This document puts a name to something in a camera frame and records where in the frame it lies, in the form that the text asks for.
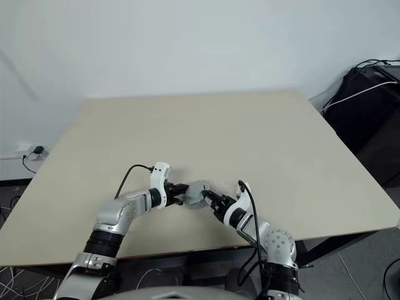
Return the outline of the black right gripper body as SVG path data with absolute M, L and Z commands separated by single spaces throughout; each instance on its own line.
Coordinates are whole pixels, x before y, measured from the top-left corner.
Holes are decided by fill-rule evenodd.
M 226 212 L 236 201 L 229 196 L 221 196 L 216 201 L 216 217 L 219 221 L 223 221 Z

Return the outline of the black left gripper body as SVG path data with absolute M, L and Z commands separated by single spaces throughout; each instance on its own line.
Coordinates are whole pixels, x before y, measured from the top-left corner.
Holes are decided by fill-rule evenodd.
M 172 204 L 171 204 L 171 198 L 172 198 L 173 196 L 178 196 L 178 194 L 174 194 L 174 192 L 173 192 L 173 187 L 174 187 L 175 185 L 176 185 L 176 184 L 173 184 L 173 183 L 171 183 L 171 182 L 165 182 L 165 183 L 164 183 L 164 190 L 165 190 L 165 192 L 166 192 L 166 206 L 172 205 Z

